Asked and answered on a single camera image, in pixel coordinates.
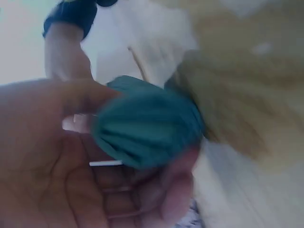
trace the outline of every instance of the palm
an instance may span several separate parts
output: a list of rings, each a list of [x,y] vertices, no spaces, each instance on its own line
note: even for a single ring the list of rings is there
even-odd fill
[[[94,82],[88,84],[90,93],[107,90]],[[61,94],[69,97],[68,106],[62,97],[55,95],[60,93],[53,83],[34,85],[40,89],[33,90],[33,83],[22,84],[17,88],[21,91],[18,97],[0,103],[7,112],[0,117],[1,138],[6,142],[1,144],[0,154],[1,227],[166,228],[177,222],[189,203],[190,171],[196,150],[185,153],[162,170],[91,168],[89,161],[103,159],[104,154],[90,135],[61,128],[63,111],[65,116],[87,111],[80,107],[83,104],[79,106],[73,100],[79,99],[77,94],[86,85],[76,86],[77,94],[70,91]],[[1,95],[8,97],[8,91],[2,90]],[[25,97],[29,91],[40,98],[28,101]],[[94,96],[84,97],[94,106]],[[46,109],[45,103],[52,106]],[[15,111],[19,104],[25,104],[27,109]],[[33,115],[33,109],[39,114]],[[8,116],[16,121],[8,122]]]

